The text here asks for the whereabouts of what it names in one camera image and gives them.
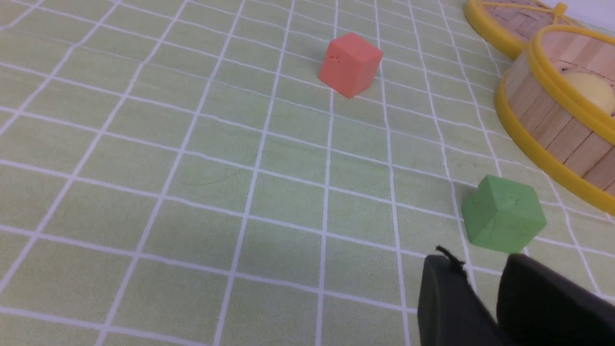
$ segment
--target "red cube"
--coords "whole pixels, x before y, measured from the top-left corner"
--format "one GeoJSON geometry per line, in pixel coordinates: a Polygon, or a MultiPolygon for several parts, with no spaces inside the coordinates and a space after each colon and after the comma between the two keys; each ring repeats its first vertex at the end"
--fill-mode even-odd
{"type": "Polygon", "coordinates": [[[376,76],[383,52],[355,33],[329,43],[318,78],[351,99],[369,88],[376,76]]]}

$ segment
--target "yellow handle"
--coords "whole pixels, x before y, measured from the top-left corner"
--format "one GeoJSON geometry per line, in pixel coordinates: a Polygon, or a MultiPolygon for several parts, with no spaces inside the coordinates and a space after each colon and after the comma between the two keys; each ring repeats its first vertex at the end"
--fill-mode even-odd
{"type": "Polygon", "coordinates": [[[553,8],[553,24],[557,24],[559,19],[564,16],[564,12],[568,9],[568,5],[563,2],[558,2],[553,8]]]}

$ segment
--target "cube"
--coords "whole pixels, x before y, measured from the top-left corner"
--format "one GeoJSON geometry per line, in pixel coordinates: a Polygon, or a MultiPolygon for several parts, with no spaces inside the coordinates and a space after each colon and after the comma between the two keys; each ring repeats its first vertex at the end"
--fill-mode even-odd
{"type": "Polygon", "coordinates": [[[382,58],[381,50],[348,33],[329,43],[318,78],[351,99],[370,87],[382,58]]]}
{"type": "Polygon", "coordinates": [[[461,212],[470,243],[508,254],[520,252],[547,225],[533,187],[492,175],[461,212]]]}

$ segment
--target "yellow ball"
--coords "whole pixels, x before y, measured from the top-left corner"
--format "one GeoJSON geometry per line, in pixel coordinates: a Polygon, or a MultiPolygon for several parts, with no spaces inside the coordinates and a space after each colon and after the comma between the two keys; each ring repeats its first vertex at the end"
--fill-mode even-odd
{"type": "Polygon", "coordinates": [[[581,95],[606,114],[611,115],[615,111],[615,92],[604,79],[583,72],[570,72],[563,76],[581,95]]]}

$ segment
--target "wooden slat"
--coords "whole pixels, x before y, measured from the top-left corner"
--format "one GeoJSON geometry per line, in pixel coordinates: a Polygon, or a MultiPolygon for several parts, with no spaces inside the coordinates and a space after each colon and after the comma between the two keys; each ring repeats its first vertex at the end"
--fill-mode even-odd
{"type": "Polygon", "coordinates": [[[519,87],[509,99],[510,108],[517,118],[521,118],[522,116],[526,116],[525,113],[530,109],[532,103],[537,100],[542,100],[545,95],[548,94],[542,85],[538,83],[533,75],[529,75],[523,80],[522,86],[519,87]]]}
{"type": "Polygon", "coordinates": [[[576,148],[592,134],[592,130],[572,119],[547,146],[547,151],[559,162],[565,162],[576,148]]]}
{"type": "Polygon", "coordinates": [[[613,145],[596,133],[589,137],[564,162],[578,176],[583,177],[611,150],[613,145]]]}
{"type": "Polygon", "coordinates": [[[586,45],[583,47],[580,53],[577,54],[572,60],[571,63],[577,66],[587,67],[589,63],[598,55],[602,47],[606,44],[598,39],[592,38],[586,45]]]}
{"type": "Polygon", "coordinates": [[[560,106],[543,90],[542,95],[530,105],[519,121],[529,133],[532,133],[554,107],[559,108],[560,106]]]}
{"type": "Polygon", "coordinates": [[[562,41],[561,44],[566,45],[566,49],[563,50],[561,55],[558,57],[560,60],[564,60],[565,62],[574,63],[574,59],[576,59],[579,54],[583,52],[587,44],[592,40],[589,36],[583,36],[579,34],[571,34],[572,40],[562,41]]]}
{"type": "Polygon", "coordinates": [[[561,130],[572,120],[572,116],[562,107],[553,107],[545,115],[536,129],[532,132],[532,137],[543,147],[546,148],[553,142],[553,139],[561,130]]]}
{"type": "Polygon", "coordinates": [[[615,197],[615,182],[612,182],[609,187],[605,188],[605,192],[615,197]]]}
{"type": "Polygon", "coordinates": [[[504,81],[504,92],[509,99],[523,84],[523,80],[531,74],[530,67],[525,59],[525,52],[521,53],[517,60],[512,64],[504,81]]]}
{"type": "Polygon", "coordinates": [[[615,80],[615,46],[610,44],[602,45],[600,50],[585,67],[610,80],[615,80]]]}
{"type": "Polygon", "coordinates": [[[611,149],[585,176],[588,183],[605,190],[615,182],[615,148],[611,149]]]}

